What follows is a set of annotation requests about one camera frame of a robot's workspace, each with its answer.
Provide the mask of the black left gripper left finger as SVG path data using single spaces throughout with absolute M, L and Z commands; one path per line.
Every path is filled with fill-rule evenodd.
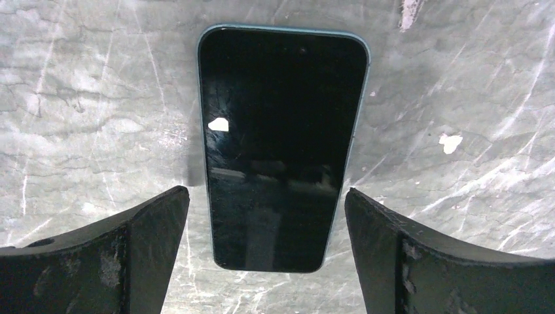
M 189 203 L 175 186 L 82 228 L 3 247 L 1 312 L 161 312 Z

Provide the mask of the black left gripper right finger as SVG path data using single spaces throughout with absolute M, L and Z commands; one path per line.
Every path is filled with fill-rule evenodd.
M 553 313 L 554 261 L 458 240 L 362 192 L 345 200 L 368 313 Z

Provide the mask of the green-edged smartphone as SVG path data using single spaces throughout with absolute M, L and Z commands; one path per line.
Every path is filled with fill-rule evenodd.
M 323 264 L 370 66 L 352 33 L 219 24 L 198 43 L 213 257 L 226 270 Z

